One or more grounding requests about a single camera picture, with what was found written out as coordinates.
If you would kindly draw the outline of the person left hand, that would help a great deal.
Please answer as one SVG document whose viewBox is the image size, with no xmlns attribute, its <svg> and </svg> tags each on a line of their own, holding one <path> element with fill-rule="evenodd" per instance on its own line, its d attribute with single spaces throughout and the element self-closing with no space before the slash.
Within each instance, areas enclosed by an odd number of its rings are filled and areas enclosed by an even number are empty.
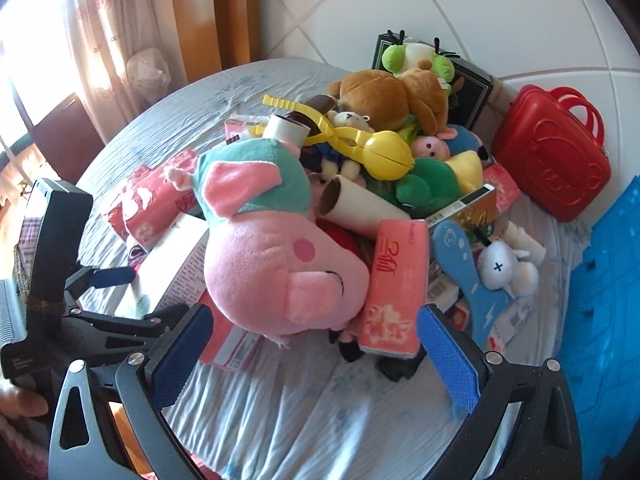
<svg viewBox="0 0 640 480">
<path fill-rule="evenodd" d="M 47 415 L 49 405 L 38 393 L 13 385 L 1 379 L 0 412 L 9 418 L 34 418 Z"/>
</svg>

